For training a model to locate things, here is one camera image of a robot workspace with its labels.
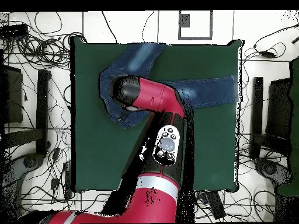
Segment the jeans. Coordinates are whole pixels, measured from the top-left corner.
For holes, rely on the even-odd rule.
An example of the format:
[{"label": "jeans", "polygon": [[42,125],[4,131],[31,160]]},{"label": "jeans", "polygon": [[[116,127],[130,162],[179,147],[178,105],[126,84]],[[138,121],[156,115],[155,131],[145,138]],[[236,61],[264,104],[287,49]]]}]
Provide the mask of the jeans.
[{"label": "jeans", "polygon": [[[109,85],[119,75],[135,75],[148,78],[151,68],[163,52],[164,44],[130,44],[121,56],[99,75],[99,97],[111,120],[124,129],[133,127],[149,115],[147,111],[129,112],[116,104],[109,96]],[[190,99],[194,109],[217,106],[238,101],[237,76],[224,78],[160,81],[174,87],[184,102]]]}]

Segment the wire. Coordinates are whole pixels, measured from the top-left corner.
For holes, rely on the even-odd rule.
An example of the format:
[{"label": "wire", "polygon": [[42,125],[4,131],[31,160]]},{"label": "wire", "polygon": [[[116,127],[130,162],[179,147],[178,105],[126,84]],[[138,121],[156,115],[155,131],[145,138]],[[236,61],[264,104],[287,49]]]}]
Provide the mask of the wire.
[{"label": "wire", "polygon": [[147,17],[147,20],[146,20],[145,23],[144,23],[144,27],[143,27],[143,30],[142,30],[142,33],[141,33],[143,42],[145,42],[145,41],[144,41],[144,38],[143,38],[143,32],[144,32],[145,26],[147,25],[147,21],[148,21],[148,19],[152,16],[153,13],[155,13],[155,11],[152,11],[152,13]]},{"label": "wire", "polygon": [[258,50],[256,49],[256,46],[257,46],[257,43],[258,43],[258,42],[260,42],[260,41],[263,40],[264,38],[269,37],[269,36],[271,36],[271,35],[273,35],[273,34],[279,33],[279,32],[281,32],[281,31],[283,31],[283,30],[292,29],[292,28],[294,28],[294,27],[299,27],[299,23],[297,23],[297,24],[294,25],[294,26],[284,27],[283,29],[280,29],[280,30],[278,30],[278,31],[275,31],[274,33],[270,33],[270,34],[268,34],[268,35],[266,35],[266,36],[260,38],[260,39],[254,44],[253,48],[255,49],[255,51],[256,51],[257,53],[259,53],[259,54],[263,53],[263,51],[258,51]]},{"label": "wire", "polygon": [[92,203],[89,207],[87,207],[84,211],[87,211],[88,209],[90,209],[90,208],[95,204],[97,198],[98,198],[99,196],[103,196],[103,195],[104,195],[104,196],[110,196],[110,194],[104,194],[104,193],[98,194],[98,195],[96,196],[95,200],[93,201],[93,203]]},{"label": "wire", "polygon": [[67,101],[66,98],[65,98],[65,91],[67,91],[67,89],[68,89],[69,87],[71,87],[71,85],[68,85],[68,86],[64,89],[64,91],[63,91],[63,99],[64,99],[64,101],[67,102],[68,104],[71,104],[71,102]]},{"label": "wire", "polygon": [[114,39],[115,39],[115,43],[117,44],[116,37],[115,37],[114,33],[112,32],[112,30],[111,30],[109,24],[108,24],[108,21],[107,21],[107,19],[106,19],[106,16],[105,16],[105,14],[104,14],[104,11],[102,11],[102,15],[104,16],[105,22],[106,22],[106,24],[107,24],[107,26],[108,26],[108,28],[109,28],[111,34],[113,35],[113,37],[114,37]]}]

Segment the floor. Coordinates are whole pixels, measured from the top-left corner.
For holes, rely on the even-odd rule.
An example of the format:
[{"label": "floor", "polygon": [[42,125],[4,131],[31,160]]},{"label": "floor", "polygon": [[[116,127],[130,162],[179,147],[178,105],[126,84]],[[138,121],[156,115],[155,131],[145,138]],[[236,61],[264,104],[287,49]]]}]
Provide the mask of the floor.
[{"label": "floor", "polygon": [[[182,13],[190,13],[194,11],[182,11]],[[285,53],[275,59],[266,59],[261,56],[246,57],[250,53],[254,53],[252,49],[255,42],[261,37],[273,33],[276,30],[287,26],[295,25],[299,22],[299,12],[289,10],[214,10],[213,11],[213,39],[212,40],[178,40],[178,11],[165,10],[147,10],[140,12],[104,12],[106,20],[113,31],[110,32],[105,18],[101,12],[41,12],[36,13],[10,13],[9,20],[11,25],[17,22],[25,22],[31,25],[30,34],[43,38],[56,35],[54,38],[64,37],[63,34],[72,32],[83,33],[88,43],[136,43],[136,42],[162,42],[168,44],[219,44],[225,45],[233,39],[241,39],[245,41],[242,58],[242,88],[243,102],[241,103],[241,136],[240,148],[243,149],[240,155],[240,165],[238,181],[240,188],[235,193],[220,191],[221,200],[224,204],[225,211],[230,216],[224,219],[215,220],[211,212],[199,201],[199,208],[196,209],[196,222],[271,222],[274,211],[275,198],[266,192],[259,193],[253,202],[251,198],[259,191],[267,190],[273,192],[272,184],[269,180],[258,175],[252,164],[246,157],[246,135],[249,133],[249,123],[251,110],[248,107],[251,104],[251,86],[255,76],[264,77],[264,95],[263,98],[263,132],[265,131],[266,109],[268,98],[268,87],[271,81],[290,76],[288,62],[299,56],[299,42],[292,44],[291,41],[299,36],[299,30],[288,29],[270,37],[264,38],[258,43],[258,50],[267,50],[276,43],[284,43],[286,46]],[[192,13],[193,16],[200,16],[201,13]],[[186,34],[189,37],[202,37],[207,33],[209,19],[202,17],[198,19],[202,26],[200,31],[194,29],[191,33]],[[190,19],[190,23],[194,27],[195,19]],[[278,55],[283,53],[283,46],[278,44],[276,47]],[[36,119],[36,88],[37,71],[35,68],[43,68],[39,63],[25,63],[25,58],[19,53],[18,48],[14,49],[10,56],[7,56],[6,64],[20,68],[23,73],[24,92],[26,92],[27,101],[23,101],[23,106],[27,111],[30,119],[35,124]],[[62,157],[54,166],[56,174],[60,174],[62,164],[66,160],[70,160],[71,151],[70,145],[70,113],[67,109],[68,103],[63,99],[65,88],[70,84],[68,67],[51,68],[53,80],[50,81],[49,97],[49,118],[50,124],[48,129],[49,141],[54,145],[60,142],[60,148],[64,149]],[[70,88],[65,91],[65,99],[70,101]],[[26,113],[23,113],[23,122],[21,124],[10,124],[6,126],[6,132],[14,132],[20,130],[31,129],[32,125]],[[12,154],[12,158],[18,157],[25,153],[34,152],[34,142],[23,145]],[[278,154],[272,154],[273,157],[278,157]],[[277,161],[286,165],[286,159],[277,158]],[[82,194],[77,194],[67,204],[53,200],[53,195],[50,190],[51,177],[48,171],[47,162],[41,168],[29,173],[26,176],[26,181],[23,183],[22,194],[23,208],[27,210],[87,210],[89,212],[99,212],[105,200],[109,195],[107,191],[85,191]],[[62,190],[58,190],[54,195],[55,198],[63,200]],[[257,211],[254,210],[254,203],[257,206]]]}]

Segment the green mat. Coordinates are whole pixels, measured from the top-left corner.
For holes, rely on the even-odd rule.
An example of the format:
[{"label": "green mat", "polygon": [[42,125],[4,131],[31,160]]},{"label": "green mat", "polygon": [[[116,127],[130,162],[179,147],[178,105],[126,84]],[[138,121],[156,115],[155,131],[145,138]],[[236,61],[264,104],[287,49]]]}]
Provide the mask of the green mat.
[{"label": "green mat", "polygon": [[290,78],[292,87],[290,97],[293,102],[291,117],[291,155],[288,168],[292,172],[293,180],[290,184],[281,185],[277,192],[283,196],[299,196],[299,58],[290,62]]},{"label": "green mat", "polygon": [[[150,79],[220,78],[238,74],[238,49],[231,45],[168,45]],[[116,190],[121,173],[147,119],[129,129],[110,120],[98,96],[99,72],[127,44],[84,44],[75,38],[76,185],[82,190]],[[236,103],[194,112],[195,190],[234,189]]]}]

